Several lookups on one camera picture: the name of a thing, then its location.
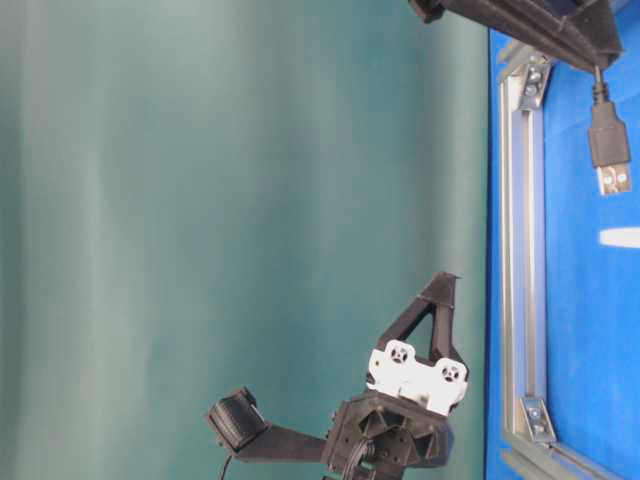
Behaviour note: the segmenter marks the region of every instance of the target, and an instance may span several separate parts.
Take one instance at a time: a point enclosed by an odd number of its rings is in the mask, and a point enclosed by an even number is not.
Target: black cable
[[[227,474],[227,468],[229,468],[229,464],[231,463],[231,459],[233,457],[229,455],[225,461],[224,465],[222,465],[222,469],[220,470],[220,475],[218,476],[218,480],[224,480],[224,476]]]
[[[342,471],[342,480],[353,480],[355,478],[356,468],[360,462],[366,457],[373,456],[374,445],[371,440],[363,438],[351,450],[351,455]]]

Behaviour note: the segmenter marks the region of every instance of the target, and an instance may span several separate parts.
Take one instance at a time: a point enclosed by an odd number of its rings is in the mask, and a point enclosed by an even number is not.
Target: usb connector
[[[600,194],[628,192],[631,190],[631,153],[627,127],[618,118],[616,106],[609,100],[609,87],[598,67],[595,75],[589,146],[591,162],[598,173]]]

